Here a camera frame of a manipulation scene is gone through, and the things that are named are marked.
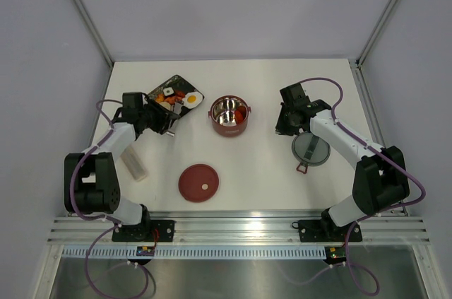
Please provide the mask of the toy red sausage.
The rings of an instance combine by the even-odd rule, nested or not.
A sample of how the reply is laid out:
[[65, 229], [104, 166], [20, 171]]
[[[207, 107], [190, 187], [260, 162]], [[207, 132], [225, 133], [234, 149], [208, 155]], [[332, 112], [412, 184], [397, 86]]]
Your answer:
[[239, 106], [234, 111], [234, 117], [237, 124], [241, 124], [246, 118], [246, 108], [245, 106]]

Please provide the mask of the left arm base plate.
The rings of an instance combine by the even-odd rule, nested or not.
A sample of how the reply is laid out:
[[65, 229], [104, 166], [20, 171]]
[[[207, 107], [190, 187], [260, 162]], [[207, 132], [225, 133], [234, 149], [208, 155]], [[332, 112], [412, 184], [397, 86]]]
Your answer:
[[172, 242], [175, 221], [150, 220], [138, 225], [123, 225], [112, 233], [113, 242]]

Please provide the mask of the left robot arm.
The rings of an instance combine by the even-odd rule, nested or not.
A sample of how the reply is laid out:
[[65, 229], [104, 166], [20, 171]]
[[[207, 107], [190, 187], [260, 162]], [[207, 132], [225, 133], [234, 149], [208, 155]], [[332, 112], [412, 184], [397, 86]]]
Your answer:
[[180, 115], [142, 92], [124, 93], [121, 101], [100, 100], [96, 108], [108, 128], [97, 143], [65, 157], [64, 206], [84, 221], [127, 225], [135, 240], [147, 240], [153, 224], [144, 219], [143, 205], [121, 195], [115, 163], [144, 131], [163, 135]]

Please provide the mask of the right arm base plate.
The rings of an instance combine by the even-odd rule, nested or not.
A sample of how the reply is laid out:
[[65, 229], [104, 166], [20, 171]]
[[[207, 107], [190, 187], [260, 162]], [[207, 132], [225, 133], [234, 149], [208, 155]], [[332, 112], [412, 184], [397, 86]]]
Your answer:
[[350, 224], [342, 228], [330, 225], [322, 219], [298, 220], [291, 227], [299, 233], [300, 242], [344, 242]]

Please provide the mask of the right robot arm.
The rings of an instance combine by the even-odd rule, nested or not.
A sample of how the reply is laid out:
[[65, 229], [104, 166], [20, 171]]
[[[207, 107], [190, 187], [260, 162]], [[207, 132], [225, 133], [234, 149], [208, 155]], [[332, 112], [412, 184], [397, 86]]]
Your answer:
[[338, 241], [357, 219], [373, 216], [409, 196], [399, 148], [384, 148], [341, 124], [335, 107], [310, 100], [301, 83], [281, 89], [280, 95], [275, 131], [293, 138], [297, 171], [305, 174], [309, 167], [323, 165], [331, 151], [338, 152], [355, 171], [350, 196], [323, 210], [319, 219], [299, 221], [301, 241]]

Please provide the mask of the red steel lunch box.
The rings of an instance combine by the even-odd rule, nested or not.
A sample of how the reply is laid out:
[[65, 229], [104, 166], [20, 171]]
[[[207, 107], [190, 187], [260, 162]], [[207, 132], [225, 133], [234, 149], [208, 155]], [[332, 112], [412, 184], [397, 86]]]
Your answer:
[[[237, 124], [234, 111], [239, 106], [245, 106], [246, 118], [241, 124]], [[213, 130], [220, 136], [232, 138], [242, 134], [248, 125], [251, 107], [236, 95], [224, 95], [215, 100], [208, 111]]]

